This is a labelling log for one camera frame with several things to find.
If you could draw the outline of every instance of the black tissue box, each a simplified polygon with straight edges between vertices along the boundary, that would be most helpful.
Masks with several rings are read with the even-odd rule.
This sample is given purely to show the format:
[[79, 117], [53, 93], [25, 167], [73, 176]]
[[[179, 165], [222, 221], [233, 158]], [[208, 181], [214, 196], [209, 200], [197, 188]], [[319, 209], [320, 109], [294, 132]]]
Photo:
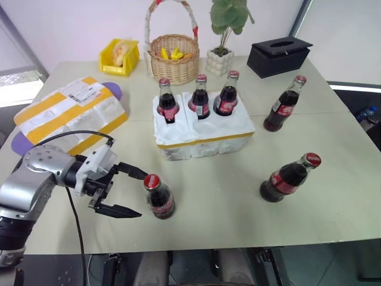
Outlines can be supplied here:
[[310, 52], [309, 46], [312, 44], [291, 36], [253, 43], [248, 66], [261, 78], [297, 70]]

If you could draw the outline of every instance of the yellow plastic bin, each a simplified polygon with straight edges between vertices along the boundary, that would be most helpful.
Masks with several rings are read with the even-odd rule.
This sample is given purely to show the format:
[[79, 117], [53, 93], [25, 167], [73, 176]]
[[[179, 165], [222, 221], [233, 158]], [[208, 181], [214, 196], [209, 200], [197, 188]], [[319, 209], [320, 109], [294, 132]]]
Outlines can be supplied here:
[[[128, 42], [129, 50], [123, 58], [123, 66], [113, 66], [113, 49], [119, 41]], [[138, 41], [113, 39], [106, 48], [99, 54], [99, 69], [101, 72], [116, 74], [118, 76], [128, 76], [139, 61]]]

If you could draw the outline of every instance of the coca-cola bottle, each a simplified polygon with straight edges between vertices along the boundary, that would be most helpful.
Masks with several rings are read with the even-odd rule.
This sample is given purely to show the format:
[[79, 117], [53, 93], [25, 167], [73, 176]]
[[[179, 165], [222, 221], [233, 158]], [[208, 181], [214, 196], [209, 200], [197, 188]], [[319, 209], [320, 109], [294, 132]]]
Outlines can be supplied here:
[[160, 99], [157, 112], [164, 116], [165, 122], [174, 123], [174, 116], [179, 112], [179, 105], [172, 94], [169, 79], [166, 77], [161, 78], [159, 80], [159, 87]]
[[214, 100], [213, 110], [218, 115], [229, 116], [231, 115], [234, 106], [237, 105], [237, 80], [239, 72], [231, 70], [227, 74], [227, 81], [222, 89], [220, 96]]
[[304, 183], [308, 172], [318, 167], [321, 158], [315, 153], [306, 153], [300, 160], [287, 164], [271, 174], [260, 188], [261, 196], [272, 203], [281, 201]]
[[188, 107], [193, 110], [198, 119], [205, 119], [209, 116], [209, 98], [207, 93], [207, 76], [199, 74], [196, 77], [196, 90], [188, 102]]
[[270, 114], [263, 122], [263, 126], [268, 131], [274, 132], [282, 128], [283, 123], [291, 115], [293, 108], [298, 102], [300, 91], [306, 81], [307, 78], [305, 76], [296, 76], [291, 86], [274, 103]]
[[144, 187], [148, 191], [147, 203], [158, 219], [168, 219], [172, 216], [175, 203], [173, 194], [166, 184], [163, 184], [156, 174], [149, 174], [144, 179]]

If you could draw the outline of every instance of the basket handle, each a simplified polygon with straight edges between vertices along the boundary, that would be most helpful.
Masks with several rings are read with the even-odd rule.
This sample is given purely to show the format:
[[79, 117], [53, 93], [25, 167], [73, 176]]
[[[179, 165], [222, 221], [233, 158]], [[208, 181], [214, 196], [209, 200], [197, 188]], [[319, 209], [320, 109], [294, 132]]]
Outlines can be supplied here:
[[[155, 11], [157, 6], [159, 6], [159, 4], [164, 2], [164, 1], [168, 1], [168, 0], [154, 0], [152, 2], [151, 6], [149, 6], [149, 8], [147, 10], [147, 14], [145, 16], [145, 43], [146, 43], [148, 50], [151, 49], [150, 44], [149, 44], [149, 32], [150, 32], [149, 21], [151, 19], [151, 14]], [[184, 8], [188, 11], [190, 19], [192, 21], [193, 36], [194, 36], [195, 41], [197, 42], [198, 41], [198, 26], [197, 26], [197, 23], [195, 20], [195, 16], [193, 16], [193, 11], [191, 9], [191, 6], [189, 6], [189, 4], [184, 0], [173, 0], [173, 1], [181, 3], [184, 6]]]

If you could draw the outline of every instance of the white pot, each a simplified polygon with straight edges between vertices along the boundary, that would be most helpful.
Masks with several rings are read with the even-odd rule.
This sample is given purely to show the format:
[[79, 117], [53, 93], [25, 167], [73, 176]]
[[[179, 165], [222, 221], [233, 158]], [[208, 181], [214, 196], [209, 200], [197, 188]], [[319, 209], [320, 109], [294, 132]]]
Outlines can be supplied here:
[[208, 51], [207, 57], [207, 71], [215, 76], [222, 76], [232, 67], [234, 52], [229, 51], [226, 55], [220, 57], [212, 51]]

